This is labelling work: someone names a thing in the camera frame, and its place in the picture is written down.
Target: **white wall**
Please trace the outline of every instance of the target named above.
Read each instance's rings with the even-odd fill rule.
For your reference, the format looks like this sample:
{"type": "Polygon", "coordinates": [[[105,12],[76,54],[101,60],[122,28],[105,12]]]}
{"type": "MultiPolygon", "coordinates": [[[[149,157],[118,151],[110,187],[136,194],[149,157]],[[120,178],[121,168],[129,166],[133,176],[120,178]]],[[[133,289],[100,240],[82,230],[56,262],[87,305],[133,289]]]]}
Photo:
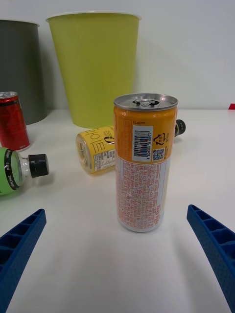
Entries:
{"type": "Polygon", "coordinates": [[[67,100],[48,23],[70,11],[140,14],[135,92],[179,99],[181,108],[225,108],[235,102],[234,0],[0,0],[0,18],[38,22],[49,108],[67,100]]]}

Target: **bottle neck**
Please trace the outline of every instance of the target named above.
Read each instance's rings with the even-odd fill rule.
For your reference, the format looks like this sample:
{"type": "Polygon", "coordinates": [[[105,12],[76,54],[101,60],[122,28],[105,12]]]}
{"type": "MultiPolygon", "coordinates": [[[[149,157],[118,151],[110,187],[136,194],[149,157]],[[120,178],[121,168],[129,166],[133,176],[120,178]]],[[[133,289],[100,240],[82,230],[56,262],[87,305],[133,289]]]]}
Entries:
{"type": "Polygon", "coordinates": [[[21,170],[23,178],[31,176],[27,157],[21,157],[21,170]]]}

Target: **qr code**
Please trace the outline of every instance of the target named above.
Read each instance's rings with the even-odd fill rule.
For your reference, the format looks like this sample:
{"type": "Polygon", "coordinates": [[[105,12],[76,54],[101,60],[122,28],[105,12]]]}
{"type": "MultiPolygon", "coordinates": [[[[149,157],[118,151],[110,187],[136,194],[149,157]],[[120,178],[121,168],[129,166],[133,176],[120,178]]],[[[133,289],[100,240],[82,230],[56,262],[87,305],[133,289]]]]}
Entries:
{"type": "Polygon", "coordinates": [[[164,158],[165,148],[153,150],[153,161],[162,160],[164,158]]]}

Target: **pull tab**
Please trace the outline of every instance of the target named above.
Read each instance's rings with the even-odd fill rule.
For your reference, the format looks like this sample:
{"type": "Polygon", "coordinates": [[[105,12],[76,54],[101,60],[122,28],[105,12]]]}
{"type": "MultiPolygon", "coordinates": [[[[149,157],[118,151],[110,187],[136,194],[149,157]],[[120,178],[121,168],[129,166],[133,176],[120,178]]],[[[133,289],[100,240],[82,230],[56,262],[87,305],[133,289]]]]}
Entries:
{"type": "Polygon", "coordinates": [[[142,106],[142,107],[148,107],[148,106],[150,106],[150,107],[152,107],[152,108],[154,108],[155,105],[159,104],[158,101],[156,101],[156,100],[149,100],[149,99],[146,99],[146,100],[143,99],[143,100],[139,100],[139,101],[133,101],[133,103],[135,103],[137,107],[140,107],[140,106],[142,106]]]}

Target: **orange can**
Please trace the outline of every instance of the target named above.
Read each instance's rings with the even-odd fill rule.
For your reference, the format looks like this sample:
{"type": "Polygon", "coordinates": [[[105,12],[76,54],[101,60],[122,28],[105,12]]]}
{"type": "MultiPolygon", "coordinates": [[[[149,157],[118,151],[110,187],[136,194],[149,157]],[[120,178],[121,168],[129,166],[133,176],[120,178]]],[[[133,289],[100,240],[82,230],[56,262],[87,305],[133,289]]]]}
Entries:
{"type": "Polygon", "coordinates": [[[157,228],[164,203],[178,100],[129,94],[114,100],[117,214],[126,228],[157,228]]]}

